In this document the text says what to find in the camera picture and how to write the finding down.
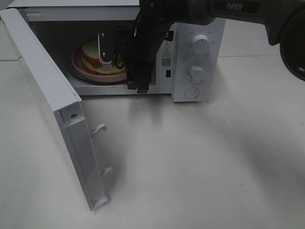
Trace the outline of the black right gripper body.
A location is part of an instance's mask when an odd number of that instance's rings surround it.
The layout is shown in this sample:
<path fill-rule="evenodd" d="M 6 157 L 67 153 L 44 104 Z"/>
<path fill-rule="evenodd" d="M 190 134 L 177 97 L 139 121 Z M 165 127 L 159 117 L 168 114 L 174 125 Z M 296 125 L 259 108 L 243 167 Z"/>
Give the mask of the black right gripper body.
<path fill-rule="evenodd" d="M 152 80 L 154 59 L 141 46 L 143 38 L 137 38 L 135 28 L 107 27 L 98 33 L 100 63 L 111 64 L 116 54 L 121 53 L 127 70 L 128 89 L 146 94 Z"/>

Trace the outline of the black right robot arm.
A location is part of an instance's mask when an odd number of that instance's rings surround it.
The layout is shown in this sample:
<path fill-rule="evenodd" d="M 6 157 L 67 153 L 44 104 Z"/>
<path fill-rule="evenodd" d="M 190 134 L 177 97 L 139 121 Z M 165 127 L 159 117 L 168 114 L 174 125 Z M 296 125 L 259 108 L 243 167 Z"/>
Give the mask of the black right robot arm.
<path fill-rule="evenodd" d="M 148 92 L 156 54 L 176 23 L 208 25 L 216 18 L 265 26 L 270 45 L 279 45 L 286 68 L 305 78 L 305 3 L 302 0 L 141 0 L 125 41 L 128 88 Z"/>

